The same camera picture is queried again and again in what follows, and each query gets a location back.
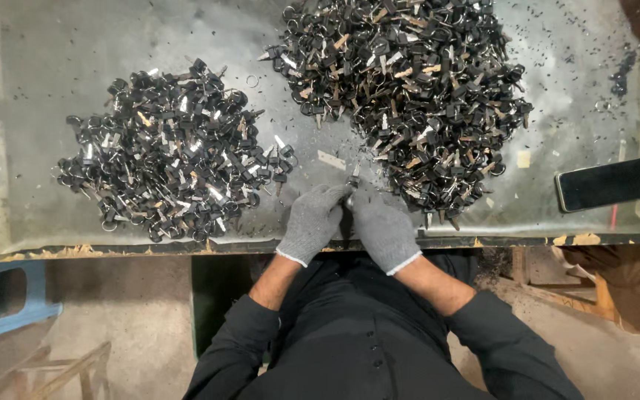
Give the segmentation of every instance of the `metal table surface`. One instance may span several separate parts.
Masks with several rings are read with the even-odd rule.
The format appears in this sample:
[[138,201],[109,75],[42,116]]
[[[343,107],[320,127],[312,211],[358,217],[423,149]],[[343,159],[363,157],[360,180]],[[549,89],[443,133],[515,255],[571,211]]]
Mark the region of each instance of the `metal table surface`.
[[[104,232],[94,201],[49,175],[59,158],[78,150],[66,115],[102,114],[114,78],[153,68],[180,73],[190,65],[185,56],[205,60],[212,70],[228,66],[227,87],[243,90],[249,107],[266,110],[257,122],[259,143],[265,147],[278,134],[301,164],[280,201],[262,195],[261,207],[245,212],[214,246],[272,250],[292,200],[316,184],[342,184],[358,161],[363,179],[385,186],[347,119],[318,130],[291,101],[284,78],[270,63],[255,61],[262,46],[277,43],[280,13],[289,3],[0,0],[0,259],[213,250],[196,243],[148,246],[147,234],[131,226]],[[564,214],[554,176],[640,157],[640,0],[496,0],[495,13],[513,39],[510,62],[527,68],[523,86],[536,109],[529,129],[503,148],[508,171],[486,180],[495,192],[462,214],[460,231],[448,223],[427,228],[420,213],[412,215],[422,245],[639,242],[640,203],[619,205],[615,225],[609,207]],[[637,60],[629,92],[618,99],[609,76],[629,49]],[[249,75],[260,85],[247,87]],[[610,109],[600,113],[599,101]],[[344,159],[346,170],[319,161],[318,150]],[[517,168],[528,156],[529,167]],[[405,209],[396,196],[386,194],[386,201]],[[29,251],[40,248],[51,252]]]

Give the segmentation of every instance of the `smartphone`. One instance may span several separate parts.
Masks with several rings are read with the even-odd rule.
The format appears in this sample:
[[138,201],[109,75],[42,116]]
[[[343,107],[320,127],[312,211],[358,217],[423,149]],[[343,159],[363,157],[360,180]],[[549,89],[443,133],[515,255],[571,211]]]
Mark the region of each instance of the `smartphone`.
[[556,176],[562,210],[571,213],[640,199],[640,158]]

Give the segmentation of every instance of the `sleeve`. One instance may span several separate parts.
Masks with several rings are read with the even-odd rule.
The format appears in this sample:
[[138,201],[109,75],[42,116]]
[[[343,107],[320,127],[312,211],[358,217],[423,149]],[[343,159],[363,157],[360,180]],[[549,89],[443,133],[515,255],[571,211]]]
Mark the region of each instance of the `sleeve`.
[[257,375],[263,352],[278,333],[278,312],[241,297],[201,355],[184,399],[234,398]]
[[479,292],[447,318],[461,344],[478,356],[490,393],[507,399],[583,399],[555,358],[555,348],[493,293]]

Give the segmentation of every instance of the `gray work glove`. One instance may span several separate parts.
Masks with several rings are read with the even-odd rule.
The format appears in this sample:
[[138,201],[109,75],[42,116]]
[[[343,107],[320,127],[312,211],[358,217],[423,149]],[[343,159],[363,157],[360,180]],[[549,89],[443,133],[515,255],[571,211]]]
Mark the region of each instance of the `gray work glove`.
[[307,267],[337,232],[342,219],[339,202],[348,194],[350,187],[347,185],[319,185],[298,197],[290,210],[288,227],[276,253]]
[[421,256],[409,216],[384,204],[373,189],[358,189],[352,214],[355,232],[369,257],[392,276]]

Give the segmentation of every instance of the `concrete floor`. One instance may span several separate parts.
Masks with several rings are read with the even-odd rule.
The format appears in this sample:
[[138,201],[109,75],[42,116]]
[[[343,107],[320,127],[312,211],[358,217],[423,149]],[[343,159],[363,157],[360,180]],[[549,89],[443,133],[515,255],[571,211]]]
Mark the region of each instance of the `concrete floor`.
[[[63,301],[63,313],[0,336],[0,374],[42,344],[51,346],[56,359],[79,357],[109,340],[112,399],[180,398],[195,366],[189,268],[187,257],[51,263],[50,287]],[[640,399],[640,335],[520,293],[498,295],[556,347],[557,359],[586,399]],[[475,356],[453,335],[449,344],[461,373],[483,386]],[[78,393],[75,384],[66,388],[67,399]]]

